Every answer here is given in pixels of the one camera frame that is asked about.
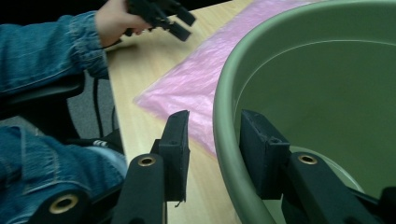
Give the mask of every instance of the table surface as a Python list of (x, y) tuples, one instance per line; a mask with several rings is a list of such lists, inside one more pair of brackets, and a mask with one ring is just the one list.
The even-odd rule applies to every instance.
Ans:
[[(193, 10), (191, 13), (197, 21), (189, 29), (192, 35), (186, 42), (155, 29), (140, 36), (123, 37), (122, 43), (108, 50), (110, 81), (128, 161), (149, 153), (154, 140), (161, 138), (166, 122), (134, 104), (133, 99), (251, 2), (233, 0)], [(189, 141), (187, 201), (178, 208), (174, 207), (176, 203), (168, 203), (168, 222), (239, 223), (216, 157), (193, 139)]]

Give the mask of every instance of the jacket sleeve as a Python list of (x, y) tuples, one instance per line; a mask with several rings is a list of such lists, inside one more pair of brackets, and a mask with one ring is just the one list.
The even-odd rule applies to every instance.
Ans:
[(0, 97), (87, 71), (108, 76), (95, 11), (55, 22), (0, 25)]

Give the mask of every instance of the screw hole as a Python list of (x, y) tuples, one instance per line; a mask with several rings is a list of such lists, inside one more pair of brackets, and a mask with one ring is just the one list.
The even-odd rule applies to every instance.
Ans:
[(78, 203), (78, 197), (74, 194), (67, 194), (59, 197), (55, 202), (53, 202), (49, 208), (52, 214), (65, 213), (68, 210), (74, 208)]
[(138, 164), (140, 166), (150, 166), (155, 163), (155, 159), (152, 157), (144, 157), (139, 160)]
[(309, 165), (313, 165), (313, 164), (317, 164), (318, 160), (315, 159), (314, 157), (308, 156), (308, 155), (301, 155), (298, 157), (298, 159), (305, 163), (305, 164), (309, 164)]

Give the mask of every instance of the office chair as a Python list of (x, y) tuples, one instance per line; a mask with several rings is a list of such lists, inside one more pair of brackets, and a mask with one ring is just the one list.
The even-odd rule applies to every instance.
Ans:
[(0, 119), (21, 116), (41, 132), (65, 142), (79, 138), (67, 106), (67, 98), (84, 91), (83, 74), (62, 77), (46, 86), (0, 98)]

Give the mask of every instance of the plastic bucket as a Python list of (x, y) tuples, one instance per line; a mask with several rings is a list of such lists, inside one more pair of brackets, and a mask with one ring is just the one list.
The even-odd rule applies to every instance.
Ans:
[(239, 152), (241, 109), (339, 164), (371, 196), (396, 185), (395, 12), (396, 1), (315, 3), (263, 22), (237, 44), (219, 78), (213, 125), (243, 223), (274, 220)]

